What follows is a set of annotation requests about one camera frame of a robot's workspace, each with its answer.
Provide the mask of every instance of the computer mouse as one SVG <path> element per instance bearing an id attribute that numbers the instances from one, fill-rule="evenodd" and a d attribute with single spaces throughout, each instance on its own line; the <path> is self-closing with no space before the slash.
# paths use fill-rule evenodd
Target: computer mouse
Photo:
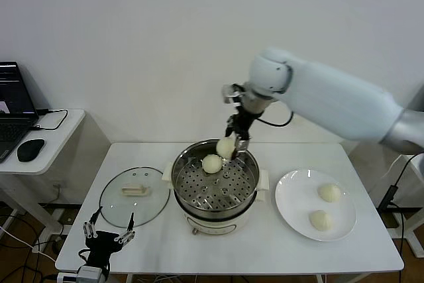
<path id="1" fill-rule="evenodd" d="M 37 157 L 44 146 L 44 139 L 30 139 L 18 147 L 17 155 L 20 162 L 30 162 Z"/>

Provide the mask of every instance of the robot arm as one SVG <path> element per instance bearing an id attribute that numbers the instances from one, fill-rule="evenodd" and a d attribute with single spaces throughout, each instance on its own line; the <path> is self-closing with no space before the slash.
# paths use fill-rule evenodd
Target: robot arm
<path id="1" fill-rule="evenodd" d="M 400 107 L 373 84 L 283 50 L 256 56 L 249 81 L 224 86 L 223 97 L 238 110 L 226 131 L 234 131 L 237 152 L 247 149 L 248 129 L 274 101 L 344 139 L 379 142 L 404 154 L 424 150 L 424 113 Z"/>

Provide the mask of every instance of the laptop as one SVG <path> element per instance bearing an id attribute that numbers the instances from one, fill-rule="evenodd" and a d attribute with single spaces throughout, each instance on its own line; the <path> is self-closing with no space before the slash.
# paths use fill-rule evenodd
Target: laptop
<path id="1" fill-rule="evenodd" d="M 38 120 L 16 62 L 0 62 L 0 162 Z"/>

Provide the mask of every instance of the laptop screen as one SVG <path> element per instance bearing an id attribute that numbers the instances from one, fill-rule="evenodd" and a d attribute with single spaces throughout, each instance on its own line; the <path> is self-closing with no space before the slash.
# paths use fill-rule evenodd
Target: laptop screen
<path id="1" fill-rule="evenodd" d="M 15 62 L 0 62 L 0 117 L 7 114 L 36 115 Z"/>

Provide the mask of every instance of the laptop keyboard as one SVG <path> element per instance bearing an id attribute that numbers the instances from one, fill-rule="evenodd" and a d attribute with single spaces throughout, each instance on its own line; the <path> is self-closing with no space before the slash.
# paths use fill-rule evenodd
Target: laptop keyboard
<path id="1" fill-rule="evenodd" d="M 27 124 L 0 124 L 0 142 L 13 142 L 27 128 Z"/>

